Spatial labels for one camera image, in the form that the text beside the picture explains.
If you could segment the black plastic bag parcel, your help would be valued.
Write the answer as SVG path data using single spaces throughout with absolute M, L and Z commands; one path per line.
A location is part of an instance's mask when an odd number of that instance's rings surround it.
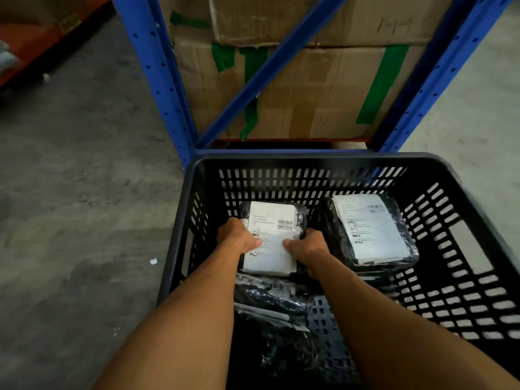
M 302 390 L 327 383 L 324 347 L 307 325 L 314 297 L 305 284 L 237 273 L 229 389 Z

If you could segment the large cardboard box green tape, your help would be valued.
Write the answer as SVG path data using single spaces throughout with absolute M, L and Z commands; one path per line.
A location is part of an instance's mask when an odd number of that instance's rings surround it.
M 368 139 L 425 49 L 303 48 L 219 138 Z M 178 40 L 173 51 L 200 135 L 274 50 Z

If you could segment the grey bag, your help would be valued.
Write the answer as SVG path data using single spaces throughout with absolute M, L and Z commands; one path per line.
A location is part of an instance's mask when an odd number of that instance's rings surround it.
M 10 45 L 0 40 L 0 75 L 14 69 L 19 59 L 11 52 Z

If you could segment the blue metal shelf rack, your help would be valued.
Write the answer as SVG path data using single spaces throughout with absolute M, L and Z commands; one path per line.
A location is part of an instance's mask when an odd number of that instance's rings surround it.
M 426 116 L 452 79 L 471 57 L 493 25 L 514 0 L 455 0 L 412 72 L 389 116 L 367 149 L 244 148 L 211 149 L 210 145 L 296 56 L 347 0 L 318 0 L 295 25 L 274 55 L 225 107 L 222 115 L 199 137 L 190 114 L 184 85 L 172 51 L 158 0 L 113 0 L 162 114 L 166 130 L 183 168 L 203 155 L 396 153 Z

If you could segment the person's left hand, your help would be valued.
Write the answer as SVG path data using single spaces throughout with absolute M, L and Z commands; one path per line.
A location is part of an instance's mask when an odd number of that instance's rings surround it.
M 230 252 L 243 255 L 254 249 L 243 249 L 244 235 L 252 235 L 244 223 L 236 218 L 229 217 L 229 219 L 218 228 L 217 246 L 225 247 Z

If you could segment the black plastic crate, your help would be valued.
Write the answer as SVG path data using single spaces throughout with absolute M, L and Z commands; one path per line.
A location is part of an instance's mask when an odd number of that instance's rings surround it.
M 242 201 L 386 194 L 404 214 L 419 261 L 378 287 L 472 343 L 520 380 L 520 263 L 451 166 L 428 153 L 230 151 L 189 164 L 157 299 L 160 305 L 215 248 Z

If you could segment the person's right hand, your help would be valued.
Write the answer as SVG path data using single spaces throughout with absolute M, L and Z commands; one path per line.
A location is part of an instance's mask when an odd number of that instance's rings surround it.
M 327 262 L 334 257 L 330 254 L 327 243 L 321 231 L 308 228 L 305 237 L 306 249 L 304 253 L 290 253 L 298 262 L 306 268 L 308 275 L 318 280 L 318 272 L 323 262 Z

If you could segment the orange metal shelf beam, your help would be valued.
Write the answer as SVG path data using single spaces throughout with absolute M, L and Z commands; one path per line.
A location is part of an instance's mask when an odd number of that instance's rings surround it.
M 0 24 L 0 40 L 9 45 L 11 53 L 18 59 L 14 66 L 0 73 L 0 87 L 7 85 L 68 35 L 93 21 L 94 14 L 112 6 L 112 0 L 86 0 L 86 2 L 88 7 L 81 13 L 81 17 L 72 13 L 56 25 Z

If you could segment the person's right forearm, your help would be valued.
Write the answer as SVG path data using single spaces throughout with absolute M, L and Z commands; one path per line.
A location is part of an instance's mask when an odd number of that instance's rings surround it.
M 395 303 L 329 254 L 310 265 L 364 390 L 520 390 L 469 342 Z

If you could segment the black parcel white label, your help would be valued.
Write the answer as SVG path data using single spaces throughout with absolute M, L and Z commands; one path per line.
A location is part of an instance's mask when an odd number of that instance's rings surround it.
M 393 274 L 419 261 L 399 206 L 387 195 L 335 195 L 316 210 L 330 253 L 358 275 Z
M 250 275 L 296 275 L 296 259 L 284 248 L 283 241 L 299 240 L 303 237 L 308 215 L 309 209 L 299 203 L 242 202 L 241 221 L 255 238 L 262 240 L 262 244 L 243 254 L 239 270 Z

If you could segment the person's left forearm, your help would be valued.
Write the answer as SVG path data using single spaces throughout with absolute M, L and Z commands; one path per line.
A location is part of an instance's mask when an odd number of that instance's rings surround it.
M 218 245 L 138 326 L 93 390 L 225 390 L 243 248 Z

